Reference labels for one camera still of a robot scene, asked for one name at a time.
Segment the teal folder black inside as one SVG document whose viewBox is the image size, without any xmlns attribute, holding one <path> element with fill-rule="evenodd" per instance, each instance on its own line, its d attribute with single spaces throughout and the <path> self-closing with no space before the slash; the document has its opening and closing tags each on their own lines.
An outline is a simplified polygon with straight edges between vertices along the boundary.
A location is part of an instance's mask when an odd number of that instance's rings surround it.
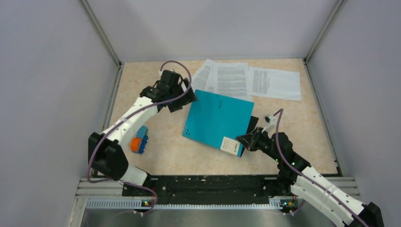
<svg viewBox="0 0 401 227">
<path fill-rule="evenodd" d="M 245 148 L 235 139 L 247 134 L 254 103 L 196 90 L 182 135 L 195 142 L 241 157 Z"/>
</svg>

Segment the printed paper stack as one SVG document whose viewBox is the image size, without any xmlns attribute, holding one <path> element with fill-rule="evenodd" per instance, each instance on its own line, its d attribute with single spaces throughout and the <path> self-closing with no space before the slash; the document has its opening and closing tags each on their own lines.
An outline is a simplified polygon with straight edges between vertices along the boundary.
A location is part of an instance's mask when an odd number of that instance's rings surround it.
<svg viewBox="0 0 401 227">
<path fill-rule="evenodd" d="M 207 59 L 192 76 L 192 88 L 252 101 L 247 89 L 248 69 L 245 62 L 221 63 Z"/>
</svg>

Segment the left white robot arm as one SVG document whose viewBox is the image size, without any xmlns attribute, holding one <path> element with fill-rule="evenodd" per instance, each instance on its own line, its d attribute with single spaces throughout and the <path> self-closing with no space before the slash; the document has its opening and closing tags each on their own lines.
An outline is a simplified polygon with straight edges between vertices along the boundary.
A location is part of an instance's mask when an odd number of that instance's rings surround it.
<svg viewBox="0 0 401 227">
<path fill-rule="evenodd" d="M 139 195 L 150 193 L 152 183 L 148 173 L 128 162 L 126 154 L 131 151 L 131 141 L 140 128 L 164 107 L 170 112 L 181 110 L 197 101 L 191 88 L 190 77 L 164 70 L 153 86 L 144 88 L 134 104 L 112 126 L 88 138 L 88 168 L 96 170 L 114 181 L 133 184 Z"/>
</svg>

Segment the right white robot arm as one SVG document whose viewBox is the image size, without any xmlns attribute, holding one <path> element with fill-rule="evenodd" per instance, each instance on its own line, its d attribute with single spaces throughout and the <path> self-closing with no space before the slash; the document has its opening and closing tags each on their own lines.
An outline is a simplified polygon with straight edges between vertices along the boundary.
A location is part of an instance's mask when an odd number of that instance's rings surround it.
<svg viewBox="0 0 401 227">
<path fill-rule="evenodd" d="M 261 151 L 278 165 L 277 188 L 281 194 L 295 195 L 324 214 L 337 227 L 382 227 L 380 208 L 365 204 L 327 180 L 311 164 L 293 150 L 283 132 L 269 136 L 266 129 L 256 127 L 236 140 L 249 151 Z"/>
</svg>

